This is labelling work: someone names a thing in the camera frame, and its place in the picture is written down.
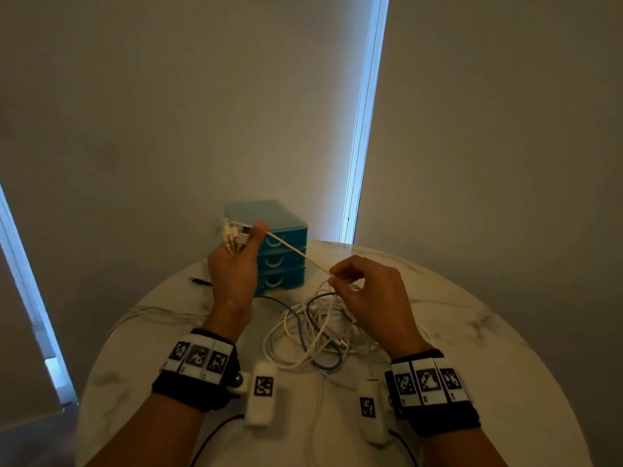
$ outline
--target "left hand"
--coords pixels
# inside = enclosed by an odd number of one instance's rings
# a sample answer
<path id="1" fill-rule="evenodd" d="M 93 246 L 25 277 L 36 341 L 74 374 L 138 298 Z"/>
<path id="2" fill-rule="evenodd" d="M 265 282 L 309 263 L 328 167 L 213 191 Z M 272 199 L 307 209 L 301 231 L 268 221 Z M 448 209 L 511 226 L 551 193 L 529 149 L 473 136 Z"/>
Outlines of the left hand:
<path id="1" fill-rule="evenodd" d="M 242 252 L 230 254 L 221 244 L 207 258 L 214 305 L 201 327 L 233 343 L 253 317 L 251 301 L 257 287 L 257 252 L 267 230 L 266 221 L 257 220 Z"/>

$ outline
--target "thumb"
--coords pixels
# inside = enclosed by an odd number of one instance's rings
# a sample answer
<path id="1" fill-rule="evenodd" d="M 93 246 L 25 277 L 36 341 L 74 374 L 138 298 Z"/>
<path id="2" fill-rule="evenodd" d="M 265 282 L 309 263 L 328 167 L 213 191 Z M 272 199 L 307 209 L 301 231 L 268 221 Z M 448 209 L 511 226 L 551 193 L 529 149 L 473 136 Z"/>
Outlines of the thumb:
<path id="1" fill-rule="evenodd" d="M 247 240 L 247 245 L 242 251 L 243 254 L 252 257 L 253 259 L 257 258 L 257 253 L 260 250 L 260 246 L 264 242 L 264 238 L 266 237 L 266 231 L 269 230 L 266 221 L 257 220 L 251 231 L 249 231 L 249 239 Z"/>
<path id="2" fill-rule="evenodd" d="M 331 277 L 329 279 L 329 285 L 333 287 L 333 289 L 335 290 L 335 293 L 338 294 L 338 297 L 344 300 L 344 303 L 346 303 L 347 306 L 352 305 L 354 303 L 355 298 L 357 298 L 357 292 L 353 290 L 352 288 L 350 288 L 348 283 L 346 283 L 343 280 L 340 280 L 335 277 Z"/>

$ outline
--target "white plastic device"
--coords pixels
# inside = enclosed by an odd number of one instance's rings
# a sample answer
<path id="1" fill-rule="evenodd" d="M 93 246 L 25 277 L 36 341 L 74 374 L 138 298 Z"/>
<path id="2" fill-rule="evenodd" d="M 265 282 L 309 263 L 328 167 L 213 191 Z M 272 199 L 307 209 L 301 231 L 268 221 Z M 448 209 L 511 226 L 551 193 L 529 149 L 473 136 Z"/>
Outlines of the white plastic device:
<path id="1" fill-rule="evenodd" d="M 275 417 L 276 375 L 278 369 L 273 362 L 258 361 L 253 373 L 240 372 L 242 383 L 231 393 L 247 395 L 247 410 L 244 415 L 245 426 L 270 426 Z"/>
<path id="2" fill-rule="evenodd" d="M 360 382 L 357 388 L 359 396 L 359 427 L 370 444 L 383 446 L 389 443 L 387 412 L 391 409 L 389 400 L 383 396 L 383 386 L 377 379 Z"/>

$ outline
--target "hand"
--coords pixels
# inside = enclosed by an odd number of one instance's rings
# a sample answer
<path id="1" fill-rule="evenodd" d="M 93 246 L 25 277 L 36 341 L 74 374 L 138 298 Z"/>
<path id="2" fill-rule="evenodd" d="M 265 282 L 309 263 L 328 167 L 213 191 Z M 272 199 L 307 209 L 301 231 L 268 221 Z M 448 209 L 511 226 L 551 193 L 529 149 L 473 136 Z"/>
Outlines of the hand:
<path id="1" fill-rule="evenodd" d="M 417 330 L 400 272 L 373 260 L 350 256 L 329 269 L 335 289 L 362 329 L 376 339 L 392 360 L 432 349 Z M 349 285 L 365 278 L 363 289 Z"/>
<path id="2" fill-rule="evenodd" d="M 214 305 L 201 327 L 234 343 L 253 317 L 251 301 L 257 287 L 257 252 L 267 230 L 266 221 L 257 220 L 242 252 L 230 254 L 221 244 L 207 258 Z"/>

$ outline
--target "marble table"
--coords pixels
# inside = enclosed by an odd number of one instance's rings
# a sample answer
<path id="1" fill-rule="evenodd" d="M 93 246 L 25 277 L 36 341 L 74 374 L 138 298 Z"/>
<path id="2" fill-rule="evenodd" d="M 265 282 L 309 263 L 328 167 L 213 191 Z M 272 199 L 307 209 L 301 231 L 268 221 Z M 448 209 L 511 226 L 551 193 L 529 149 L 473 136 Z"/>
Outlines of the marble table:
<path id="1" fill-rule="evenodd" d="M 467 291 L 434 272 L 371 249 L 330 242 L 311 242 L 308 253 L 326 268 L 359 254 L 396 267 L 402 275 L 413 313 L 423 334 L 453 360 L 460 370 L 483 429 L 509 466 L 590 466 L 586 441 L 578 421 L 554 377 L 543 362 L 499 315 Z M 161 283 L 139 305 L 165 307 L 184 313 L 205 313 L 211 290 L 187 280 L 209 279 L 206 262 L 191 265 Z M 315 292 L 326 276 L 308 265 L 304 287 L 274 294 L 294 305 Z M 256 299 L 254 318 L 238 342 L 243 369 L 259 360 L 261 340 L 282 308 Z M 132 319 L 117 328 L 98 356 L 82 398 L 76 436 L 76 464 L 82 466 L 128 421 L 150 392 L 152 381 L 177 338 L 190 324 L 162 324 Z M 283 340 L 284 356 L 300 349 Z M 380 361 L 348 357 L 338 383 L 356 386 L 358 380 L 382 376 Z M 204 450 L 199 466 L 265 464 L 271 466 L 409 466 L 398 444 L 372 447 L 363 441 L 359 402 L 348 389 L 323 382 L 314 371 L 280 372 L 273 425 L 249 430 L 242 422 L 225 427 Z M 322 396 L 315 429 L 310 429 Z M 244 412 L 244 398 L 233 400 L 206 416 L 198 444 L 224 418 Z M 417 442 L 409 426 L 397 429 Z"/>

